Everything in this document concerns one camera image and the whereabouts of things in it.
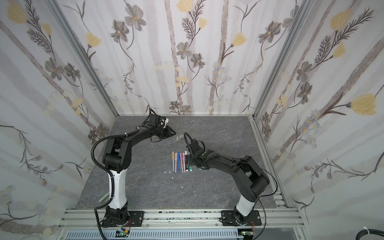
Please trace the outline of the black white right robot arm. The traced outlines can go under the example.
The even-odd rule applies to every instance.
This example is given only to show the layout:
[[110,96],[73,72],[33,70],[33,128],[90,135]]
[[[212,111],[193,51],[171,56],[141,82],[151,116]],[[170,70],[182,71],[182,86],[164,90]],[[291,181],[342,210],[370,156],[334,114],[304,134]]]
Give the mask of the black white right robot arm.
[[232,176],[241,196],[229,223],[246,225],[251,220],[257,200],[270,184],[267,173],[250,156],[226,157],[199,143],[197,140],[186,143],[190,152],[187,157],[189,164],[200,170],[215,169]]

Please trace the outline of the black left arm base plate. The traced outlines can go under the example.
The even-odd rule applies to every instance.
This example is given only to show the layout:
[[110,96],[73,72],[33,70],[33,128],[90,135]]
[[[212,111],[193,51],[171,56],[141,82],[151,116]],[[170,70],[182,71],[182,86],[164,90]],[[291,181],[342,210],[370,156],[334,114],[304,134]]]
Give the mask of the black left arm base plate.
[[144,220],[144,211],[129,211],[123,215],[122,220],[113,219],[105,215],[105,218],[101,221],[101,227],[103,228],[127,228],[127,227],[141,227]]

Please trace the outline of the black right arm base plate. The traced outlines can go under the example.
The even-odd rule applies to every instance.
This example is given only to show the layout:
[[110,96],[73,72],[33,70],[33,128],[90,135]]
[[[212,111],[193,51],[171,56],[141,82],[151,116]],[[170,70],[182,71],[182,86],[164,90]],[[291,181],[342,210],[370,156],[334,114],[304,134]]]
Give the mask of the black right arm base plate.
[[220,222],[224,227],[253,227],[253,226],[261,226],[262,221],[258,211],[253,210],[247,216],[243,216],[237,210],[221,211]]

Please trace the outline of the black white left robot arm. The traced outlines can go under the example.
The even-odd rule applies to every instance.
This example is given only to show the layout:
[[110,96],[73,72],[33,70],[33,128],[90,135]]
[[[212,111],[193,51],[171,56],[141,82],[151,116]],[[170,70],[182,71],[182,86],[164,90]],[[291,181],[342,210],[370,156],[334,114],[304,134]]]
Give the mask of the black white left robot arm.
[[103,154],[104,168],[109,171],[110,199],[101,222],[102,227],[122,227],[131,216],[126,197],[126,175],[132,162],[132,148],[153,136],[161,141],[176,135],[168,126],[169,119],[156,114],[149,114],[143,123],[130,133],[110,136]]

